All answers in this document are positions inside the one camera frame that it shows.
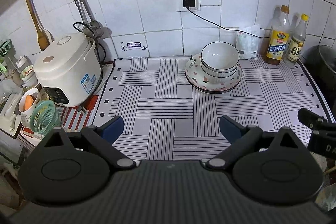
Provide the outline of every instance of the silver screw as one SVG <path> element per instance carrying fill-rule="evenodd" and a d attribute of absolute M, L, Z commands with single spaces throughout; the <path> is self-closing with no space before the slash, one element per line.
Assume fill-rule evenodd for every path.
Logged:
<path fill-rule="evenodd" d="M 133 160 L 131 159 L 120 159 L 117 161 L 117 165 L 119 165 L 120 167 L 130 167 L 133 164 Z"/>
<path fill-rule="evenodd" d="M 223 167 L 225 165 L 225 160 L 219 158 L 213 158 L 208 161 L 211 167 Z"/>

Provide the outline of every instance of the wooden spatula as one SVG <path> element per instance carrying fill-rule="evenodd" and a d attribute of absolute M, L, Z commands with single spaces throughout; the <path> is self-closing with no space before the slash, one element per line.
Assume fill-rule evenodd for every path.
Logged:
<path fill-rule="evenodd" d="M 40 46 L 41 51 L 44 51 L 46 49 L 46 47 L 49 46 L 49 42 L 48 42 L 48 38 L 46 36 L 46 34 L 40 30 L 40 27 L 37 23 L 37 18 L 33 9 L 33 4 L 31 3 L 31 0 L 26 0 L 27 2 L 27 6 L 31 15 L 31 18 L 34 22 L 36 31 L 37 31 L 37 42 Z"/>

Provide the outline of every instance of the wooden spatula handle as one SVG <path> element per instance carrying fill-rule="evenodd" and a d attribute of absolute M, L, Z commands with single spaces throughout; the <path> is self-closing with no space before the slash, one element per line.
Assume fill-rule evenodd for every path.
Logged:
<path fill-rule="evenodd" d="M 31 15 L 31 18 L 34 22 L 34 25 L 35 25 L 35 28 L 36 28 L 36 31 L 37 31 L 37 34 L 41 33 L 41 30 L 40 30 L 40 27 L 37 23 L 37 18 L 36 18 L 36 15 L 35 15 L 35 12 L 34 12 L 34 9 L 33 9 L 33 4 L 31 3 L 30 0 L 26 0 L 27 2 L 27 6 L 28 6 L 28 10 L 29 10 L 29 13 Z"/>

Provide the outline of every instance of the rice cooker control panel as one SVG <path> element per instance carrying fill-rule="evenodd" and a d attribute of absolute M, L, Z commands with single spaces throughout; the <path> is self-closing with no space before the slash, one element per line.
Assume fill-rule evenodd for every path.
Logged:
<path fill-rule="evenodd" d="M 43 87 L 45 92 L 49 95 L 50 100 L 54 101 L 58 104 L 68 104 L 69 99 L 64 94 L 64 92 L 60 88 L 47 88 Z"/>

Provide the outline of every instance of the black and white patterned mat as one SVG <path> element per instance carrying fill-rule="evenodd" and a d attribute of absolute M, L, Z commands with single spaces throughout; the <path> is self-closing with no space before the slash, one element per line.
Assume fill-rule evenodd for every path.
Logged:
<path fill-rule="evenodd" d="M 228 93 L 209 95 L 186 80 L 189 58 L 117 59 L 90 124 L 100 126 L 122 116 L 124 133 L 113 146 L 134 160 L 207 160 L 230 145 L 218 128 L 222 115 L 264 131 L 289 126 L 305 145 L 310 130 L 297 119 L 301 107 L 333 121 L 301 64 L 290 68 L 261 58 L 241 60 L 239 85 Z"/>

